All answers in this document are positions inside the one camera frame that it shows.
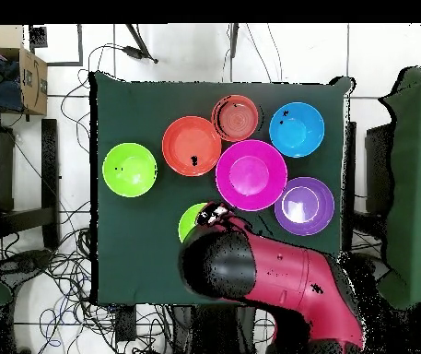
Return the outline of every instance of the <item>bowl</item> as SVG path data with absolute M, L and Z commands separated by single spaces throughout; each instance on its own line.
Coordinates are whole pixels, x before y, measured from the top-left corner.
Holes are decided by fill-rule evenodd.
M 212 170 L 221 154 L 221 138 L 212 123 L 201 117 L 174 121 L 162 138 L 162 153 L 168 165 L 185 176 Z
M 178 234 L 179 240 L 184 241 L 187 234 L 195 227 L 195 220 L 200 211 L 207 205 L 206 202 L 195 204 L 189 207 L 181 216 L 179 220 Z
M 315 178 L 298 177 L 287 182 L 275 202 L 275 218 L 282 228 L 298 236 L 324 230 L 334 213 L 333 194 Z
M 229 95 L 218 101 L 212 111 L 212 124 L 225 141 L 242 141 L 256 130 L 259 113 L 249 98 Z
M 303 158 L 322 143 L 324 121 L 313 106 L 292 102 L 275 112 L 269 124 L 269 136 L 283 155 Z
M 286 184 L 284 158 L 260 140 L 232 145 L 216 165 L 218 191 L 230 205 L 241 210 L 256 211 L 272 205 Z
M 105 183 L 117 195 L 136 197 L 146 193 L 158 174 L 153 154 L 136 143 L 112 148 L 102 164 Z

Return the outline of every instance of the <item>red bowl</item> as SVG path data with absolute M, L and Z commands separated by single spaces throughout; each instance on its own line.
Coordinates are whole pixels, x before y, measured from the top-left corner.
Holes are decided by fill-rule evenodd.
M 212 124 L 226 141 L 241 141 L 256 130 L 259 113 L 252 100 L 241 95 L 229 95 L 219 100 L 212 111 Z
M 199 176 L 215 167 L 221 154 L 221 139 L 205 118 L 182 117 L 164 133 L 162 153 L 177 173 Z

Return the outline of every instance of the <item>table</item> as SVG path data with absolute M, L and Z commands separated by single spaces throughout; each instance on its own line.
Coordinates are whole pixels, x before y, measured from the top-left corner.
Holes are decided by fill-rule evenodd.
M 185 115 L 210 119 L 213 106 L 229 94 L 253 100 L 260 109 L 260 128 L 251 138 L 269 142 L 269 123 L 276 110 L 291 101 L 316 107 L 325 122 L 320 147 L 302 159 L 285 158 L 289 178 L 313 176 L 332 190 L 335 211 L 322 232 L 307 237 L 289 234 L 275 219 L 272 206 L 260 212 L 239 212 L 255 232 L 279 241 L 337 255 L 341 245 L 342 168 L 344 148 L 344 97 L 351 89 L 349 77 L 330 85 L 287 83 L 124 83 L 101 72 L 89 75 L 91 85 L 91 234 L 98 239 L 91 249 L 97 276 L 92 288 L 98 303 L 208 303 L 182 284 L 178 267 L 180 241 L 177 226 L 191 205 L 222 201 L 215 185 L 215 169 L 201 177 L 184 177 L 173 171 L 161 152 L 167 127 Z M 148 148 L 158 165 L 154 186 L 143 196 L 114 194 L 101 174 L 105 156 L 117 144 L 135 142 Z M 223 142 L 222 151 L 230 146 Z

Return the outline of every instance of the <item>purple bowl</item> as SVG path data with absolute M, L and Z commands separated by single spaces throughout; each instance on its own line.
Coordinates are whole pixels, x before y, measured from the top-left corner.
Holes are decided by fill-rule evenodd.
M 330 189 L 315 178 L 300 177 L 287 182 L 275 202 L 275 218 L 285 230 L 299 236 L 324 230 L 334 213 Z

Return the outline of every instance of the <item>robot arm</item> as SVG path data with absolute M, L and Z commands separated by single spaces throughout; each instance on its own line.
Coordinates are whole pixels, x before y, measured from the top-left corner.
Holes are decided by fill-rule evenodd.
M 215 299 L 261 303 L 275 318 L 273 342 L 279 347 L 287 330 L 282 309 L 300 313 L 310 326 L 312 354 L 363 348 L 354 292 L 329 255 L 255 235 L 224 204 L 208 204 L 196 222 L 180 254 L 189 289 Z

